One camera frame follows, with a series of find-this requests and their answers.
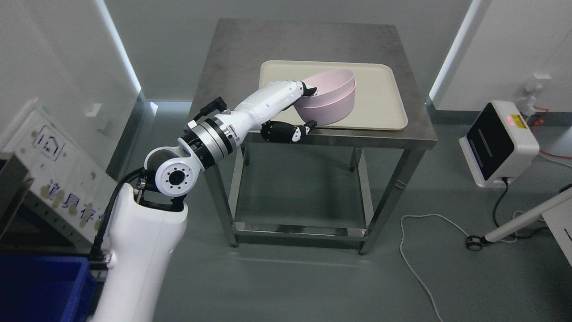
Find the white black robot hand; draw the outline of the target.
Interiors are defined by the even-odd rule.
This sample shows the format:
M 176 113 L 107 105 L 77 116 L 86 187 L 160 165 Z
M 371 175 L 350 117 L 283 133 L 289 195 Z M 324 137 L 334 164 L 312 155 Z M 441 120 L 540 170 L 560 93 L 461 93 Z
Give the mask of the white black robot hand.
M 307 86 L 302 81 L 274 81 L 252 93 L 230 114 L 237 144 L 243 143 L 246 134 L 254 130 L 259 130 L 263 139 L 272 143 L 290 144 L 302 140 L 317 126 L 314 120 L 294 126 L 272 119 L 300 98 L 316 92 L 315 86 Z

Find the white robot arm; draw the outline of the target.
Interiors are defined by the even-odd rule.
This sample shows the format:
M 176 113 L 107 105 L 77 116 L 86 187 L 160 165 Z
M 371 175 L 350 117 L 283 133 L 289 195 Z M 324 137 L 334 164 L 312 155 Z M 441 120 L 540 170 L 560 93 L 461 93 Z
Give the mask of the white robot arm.
M 219 118 L 200 118 L 219 111 L 221 97 L 201 108 L 173 147 L 149 152 L 143 167 L 121 179 L 113 190 L 92 246 L 103 258 L 109 234 L 107 277 L 92 322 L 151 322 L 174 249 L 185 234 L 185 197 L 198 176 L 229 155 L 236 139 Z

